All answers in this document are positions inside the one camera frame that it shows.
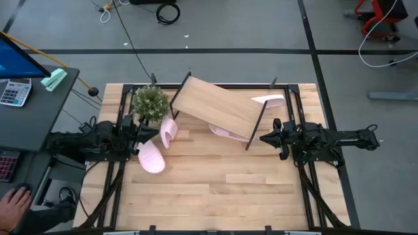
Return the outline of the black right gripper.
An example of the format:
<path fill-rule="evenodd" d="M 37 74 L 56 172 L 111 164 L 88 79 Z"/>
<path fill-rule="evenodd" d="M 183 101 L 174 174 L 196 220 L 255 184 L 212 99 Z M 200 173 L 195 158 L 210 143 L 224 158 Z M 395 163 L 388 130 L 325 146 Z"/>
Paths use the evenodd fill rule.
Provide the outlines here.
<path fill-rule="evenodd" d="M 270 133 L 262 135 L 260 137 L 260 141 L 280 148 L 280 159 L 283 161 L 287 160 L 290 154 L 289 145 L 293 145 L 295 141 L 295 138 L 292 134 L 294 127 L 295 125 L 292 121 L 286 121 L 282 123 L 281 119 L 275 118 L 273 121 L 274 130 Z"/>

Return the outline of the pink slide sandal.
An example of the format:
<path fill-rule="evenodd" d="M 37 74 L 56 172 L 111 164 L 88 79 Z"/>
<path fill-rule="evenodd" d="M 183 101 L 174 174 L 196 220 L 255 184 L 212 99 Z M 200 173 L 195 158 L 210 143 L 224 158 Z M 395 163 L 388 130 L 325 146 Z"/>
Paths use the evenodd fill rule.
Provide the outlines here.
<path fill-rule="evenodd" d="M 158 147 L 151 141 L 138 143 L 138 160 L 143 169 L 152 174 L 164 171 L 165 161 Z"/>
<path fill-rule="evenodd" d="M 161 121 L 160 136 L 166 149 L 170 147 L 170 141 L 174 140 L 178 126 L 170 115 L 165 115 Z"/>
<path fill-rule="evenodd" d="M 266 95 L 260 97 L 253 97 L 252 100 L 261 104 L 266 103 L 266 108 L 275 108 L 279 106 L 284 106 L 286 104 L 286 100 L 283 95 Z"/>
<path fill-rule="evenodd" d="M 208 126 L 209 126 L 210 130 L 215 135 L 218 135 L 218 136 L 221 136 L 221 137 L 225 137 L 225 138 L 230 138 L 230 139 L 233 139 L 233 140 L 238 140 L 238 141 L 241 141 L 241 142 L 249 142 L 249 139 L 247 139 L 247 138 L 244 138 L 244 137 L 239 136 L 237 134 L 231 133 L 231 132 L 229 132 L 229 131 L 227 131 L 225 129 L 222 129 L 222 128 L 217 127 L 215 125 L 212 125 L 210 123 L 208 124 Z"/>

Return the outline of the wooden shelf with black legs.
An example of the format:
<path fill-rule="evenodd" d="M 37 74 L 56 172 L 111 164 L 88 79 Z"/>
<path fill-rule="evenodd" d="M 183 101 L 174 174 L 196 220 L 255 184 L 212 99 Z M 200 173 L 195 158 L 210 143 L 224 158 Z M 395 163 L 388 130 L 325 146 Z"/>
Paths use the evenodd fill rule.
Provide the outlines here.
<path fill-rule="evenodd" d="M 267 103 L 243 97 L 187 74 L 170 101 L 172 110 L 183 112 L 245 138 L 248 149 Z"/>

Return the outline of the green potted plant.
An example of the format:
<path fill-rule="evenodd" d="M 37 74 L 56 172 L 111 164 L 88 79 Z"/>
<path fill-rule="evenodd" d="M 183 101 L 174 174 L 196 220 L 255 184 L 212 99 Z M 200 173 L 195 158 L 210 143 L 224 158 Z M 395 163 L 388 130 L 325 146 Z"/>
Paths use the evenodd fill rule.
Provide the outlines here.
<path fill-rule="evenodd" d="M 169 113 L 169 97 L 159 88 L 146 85 L 135 91 L 132 100 L 133 112 L 144 116 L 150 123 L 160 124 Z"/>

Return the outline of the yellow pole with black end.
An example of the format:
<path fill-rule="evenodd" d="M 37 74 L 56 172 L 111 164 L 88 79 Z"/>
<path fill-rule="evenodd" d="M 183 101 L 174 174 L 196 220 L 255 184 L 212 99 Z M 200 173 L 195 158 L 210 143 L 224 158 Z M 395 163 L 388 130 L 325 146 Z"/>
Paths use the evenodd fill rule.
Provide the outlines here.
<path fill-rule="evenodd" d="M 44 53 L 44 52 L 42 52 L 42 51 L 40 51 L 40 50 L 38 50 L 38 49 L 36 49 L 36 48 L 34 48 L 34 47 L 32 47 L 32 46 L 30 46 L 30 45 L 28 45 L 28 44 L 26 44 L 26 43 L 24 43 L 24 42 L 22 42 L 22 41 L 20 41 L 20 40 L 18 40 L 18 39 L 16 39 L 16 38 L 14 38 L 14 37 L 12 37 L 12 36 L 10 36 L 10 35 L 8 35 L 7 33 L 4 33 L 4 32 L 2 32 L 2 31 L 0 31 L 0 33 L 2 34 L 2 35 L 4 35 L 4 36 L 6 36 L 8 39 L 10 39 L 11 41 L 13 41 L 13 42 L 16 42 L 17 44 L 19 44 L 20 46 L 23 46 L 23 47 L 25 47 L 25 48 L 27 48 L 27 49 L 29 49 L 29 50 L 31 50 L 32 52 L 35 52 L 36 54 L 40 54 L 40 55 L 43 55 L 44 57 L 47 57 L 48 59 L 50 59 L 50 60 L 52 60 L 52 61 L 54 61 L 54 62 L 56 62 L 56 63 L 58 63 L 59 65 L 61 65 L 62 67 L 65 67 L 65 68 L 67 68 L 67 65 L 66 64 L 64 64 L 64 63 L 62 63 L 60 60 L 58 60 L 58 59 L 56 59 L 55 57 L 52 57 L 52 56 L 50 56 L 50 55 L 48 55 L 48 54 L 46 54 L 46 53 Z M 89 86 L 83 79 L 81 79 L 81 77 L 79 77 L 79 76 L 77 76 L 77 79 L 88 89 L 88 94 L 89 94 L 89 96 L 91 96 L 91 97 L 97 97 L 100 101 L 102 101 L 102 99 L 98 96 L 98 94 L 99 94 L 99 90 L 96 88 L 96 87 L 91 87 L 91 86 Z"/>

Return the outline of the person's shoe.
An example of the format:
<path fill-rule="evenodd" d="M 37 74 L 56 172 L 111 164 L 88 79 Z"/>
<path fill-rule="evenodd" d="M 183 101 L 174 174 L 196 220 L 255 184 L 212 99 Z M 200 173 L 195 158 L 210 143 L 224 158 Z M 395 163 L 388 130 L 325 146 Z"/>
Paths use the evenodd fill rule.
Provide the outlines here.
<path fill-rule="evenodd" d="M 59 190 L 59 203 L 77 206 L 76 193 L 69 187 L 62 187 Z"/>

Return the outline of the mint green stapler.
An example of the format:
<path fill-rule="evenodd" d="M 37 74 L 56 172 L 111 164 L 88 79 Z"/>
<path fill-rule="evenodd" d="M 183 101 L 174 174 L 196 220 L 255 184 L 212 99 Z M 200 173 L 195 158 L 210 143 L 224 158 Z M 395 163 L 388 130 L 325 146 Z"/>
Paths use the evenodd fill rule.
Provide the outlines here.
<path fill-rule="evenodd" d="M 47 91 L 53 92 L 53 90 L 64 80 L 66 75 L 67 72 L 63 69 L 56 69 L 51 73 L 50 77 L 43 78 L 40 83 Z"/>

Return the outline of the black office desk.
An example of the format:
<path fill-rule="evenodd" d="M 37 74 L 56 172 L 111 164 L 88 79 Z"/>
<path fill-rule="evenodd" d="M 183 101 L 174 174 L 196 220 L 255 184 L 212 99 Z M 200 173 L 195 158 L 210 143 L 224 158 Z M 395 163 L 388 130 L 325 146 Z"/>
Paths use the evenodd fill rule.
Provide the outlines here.
<path fill-rule="evenodd" d="M 0 149 L 22 153 L 12 181 L 0 182 L 0 200 L 19 183 L 30 184 L 31 203 L 37 194 L 51 162 L 51 156 L 43 151 L 44 143 L 80 73 L 75 68 L 66 68 L 65 72 L 66 77 L 53 92 L 47 91 L 39 79 L 34 79 L 32 93 L 23 107 L 0 104 Z"/>

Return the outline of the black box on floor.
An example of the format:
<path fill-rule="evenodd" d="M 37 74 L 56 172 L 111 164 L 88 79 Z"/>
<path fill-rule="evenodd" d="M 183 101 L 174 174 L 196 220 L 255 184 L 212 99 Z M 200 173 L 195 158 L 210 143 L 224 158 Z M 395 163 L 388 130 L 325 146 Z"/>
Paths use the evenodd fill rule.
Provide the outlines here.
<path fill-rule="evenodd" d="M 134 5 L 148 5 L 148 4 L 163 4 L 163 3 L 176 3 L 177 0 L 129 0 Z"/>

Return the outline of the person's leg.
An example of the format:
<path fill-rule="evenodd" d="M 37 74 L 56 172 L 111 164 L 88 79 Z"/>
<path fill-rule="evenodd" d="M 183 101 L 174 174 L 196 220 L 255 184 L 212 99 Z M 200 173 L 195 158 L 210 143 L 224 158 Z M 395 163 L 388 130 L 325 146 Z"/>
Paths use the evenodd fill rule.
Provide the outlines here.
<path fill-rule="evenodd" d="M 22 223 L 12 233 L 13 235 L 34 235 L 46 232 L 60 223 L 74 219 L 76 206 L 71 203 L 62 203 L 47 210 L 29 210 Z"/>

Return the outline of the grey desk calculator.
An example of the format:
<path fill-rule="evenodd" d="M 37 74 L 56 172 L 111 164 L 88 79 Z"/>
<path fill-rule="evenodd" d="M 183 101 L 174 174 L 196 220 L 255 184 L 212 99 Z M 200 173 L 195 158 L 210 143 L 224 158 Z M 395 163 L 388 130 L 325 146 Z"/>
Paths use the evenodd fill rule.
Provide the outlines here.
<path fill-rule="evenodd" d="M 0 104 L 23 107 L 32 91 L 30 78 L 9 79 L 0 96 Z"/>

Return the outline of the black keyboard with red backlight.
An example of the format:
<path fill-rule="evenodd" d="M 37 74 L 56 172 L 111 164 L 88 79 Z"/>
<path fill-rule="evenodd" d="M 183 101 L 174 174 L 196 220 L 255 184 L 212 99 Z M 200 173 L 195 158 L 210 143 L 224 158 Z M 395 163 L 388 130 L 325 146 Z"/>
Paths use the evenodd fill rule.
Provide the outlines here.
<path fill-rule="evenodd" d="M 21 159 L 20 151 L 7 151 L 0 149 L 0 182 L 12 181 Z"/>

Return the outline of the person's hand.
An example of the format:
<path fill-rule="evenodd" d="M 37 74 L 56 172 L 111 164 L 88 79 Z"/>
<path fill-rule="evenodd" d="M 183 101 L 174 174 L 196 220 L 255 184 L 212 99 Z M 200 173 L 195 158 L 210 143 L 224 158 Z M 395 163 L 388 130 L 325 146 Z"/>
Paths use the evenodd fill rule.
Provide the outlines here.
<path fill-rule="evenodd" d="M 25 187 L 9 190 L 0 200 L 0 235 L 10 235 L 31 204 L 31 191 Z"/>

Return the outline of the red cart with black top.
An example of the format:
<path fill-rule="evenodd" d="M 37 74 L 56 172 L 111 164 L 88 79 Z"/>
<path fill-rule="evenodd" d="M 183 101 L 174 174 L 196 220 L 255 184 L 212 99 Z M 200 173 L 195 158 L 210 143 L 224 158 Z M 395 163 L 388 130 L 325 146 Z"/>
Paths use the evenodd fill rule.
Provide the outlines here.
<path fill-rule="evenodd" d="M 363 23 L 361 33 L 366 40 L 382 38 L 386 42 L 398 42 L 398 28 L 396 23 L 405 20 L 409 15 L 403 0 L 372 0 L 372 11 L 360 10 L 366 0 L 360 0 L 355 7 L 354 14 Z M 388 33 L 373 33 L 372 28 L 384 23 L 389 27 Z"/>

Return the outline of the black aluminium table frame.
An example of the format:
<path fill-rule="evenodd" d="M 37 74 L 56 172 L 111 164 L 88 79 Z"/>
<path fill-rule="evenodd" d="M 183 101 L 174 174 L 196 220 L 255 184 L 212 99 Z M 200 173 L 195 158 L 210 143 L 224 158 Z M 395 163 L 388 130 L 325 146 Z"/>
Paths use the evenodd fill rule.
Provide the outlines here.
<path fill-rule="evenodd" d="M 180 113 L 177 135 L 165 149 L 153 139 L 165 159 L 162 173 L 151 174 L 132 156 L 123 166 L 121 189 L 108 202 L 104 227 L 116 230 L 307 230 L 308 221 L 301 182 L 291 156 L 286 161 L 258 140 L 272 131 L 274 118 L 289 120 L 287 107 L 266 110 L 257 138 L 246 143 L 216 136 L 208 124 Z M 99 163 L 84 178 L 81 201 L 91 213 L 104 194 L 105 179 L 117 174 L 118 163 Z M 339 172 L 316 162 L 322 197 L 339 220 L 349 217 Z"/>

